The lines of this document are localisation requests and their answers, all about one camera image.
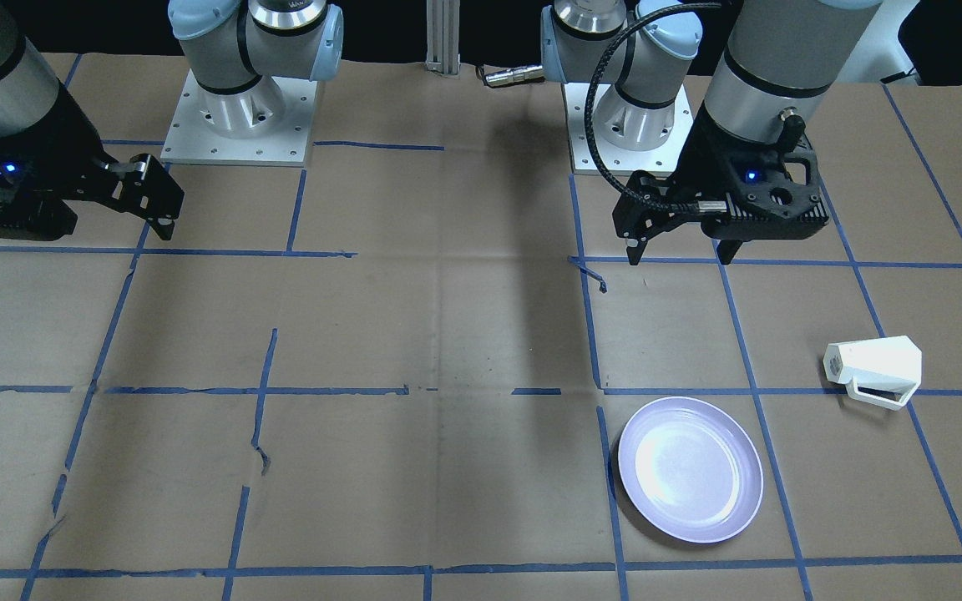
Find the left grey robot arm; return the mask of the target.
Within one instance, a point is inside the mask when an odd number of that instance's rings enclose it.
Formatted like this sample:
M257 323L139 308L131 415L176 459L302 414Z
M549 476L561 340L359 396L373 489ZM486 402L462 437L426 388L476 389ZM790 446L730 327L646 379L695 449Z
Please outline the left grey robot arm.
M745 1L668 175L619 181L602 144L645 154L676 128L676 99L722 3L554 1L542 12L546 79L583 84L585 161L620 195L627 261L696 222L722 264L756 240L805 240L831 220L807 122L878 11L877 1Z

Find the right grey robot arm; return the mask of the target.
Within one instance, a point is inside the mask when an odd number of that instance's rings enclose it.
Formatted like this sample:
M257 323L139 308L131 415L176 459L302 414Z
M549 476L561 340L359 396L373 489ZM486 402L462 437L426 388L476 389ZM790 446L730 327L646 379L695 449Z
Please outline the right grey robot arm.
M328 1L171 1L170 30L190 61L209 132L247 138L286 117L276 78L327 81L344 16ZM171 240L185 194L153 155L119 161L0 3L0 237L72 235L70 200L148 222Z

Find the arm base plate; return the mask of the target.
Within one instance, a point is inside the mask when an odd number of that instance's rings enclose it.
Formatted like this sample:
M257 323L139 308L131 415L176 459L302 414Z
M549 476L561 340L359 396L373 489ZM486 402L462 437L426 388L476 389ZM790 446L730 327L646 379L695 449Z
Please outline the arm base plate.
M322 86L264 77L249 90L211 93L187 79L160 158L172 164L304 168Z
M585 141L587 90L587 83L562 84L572 172L598 175L600 172ZM593 110L595 144L607 169L618 176L637 170L646 170L655 176L672 174L692 126L685 88L679 88L673 104L657 110L630 106L618 93L608 90L609 84L599 85L598 102Z

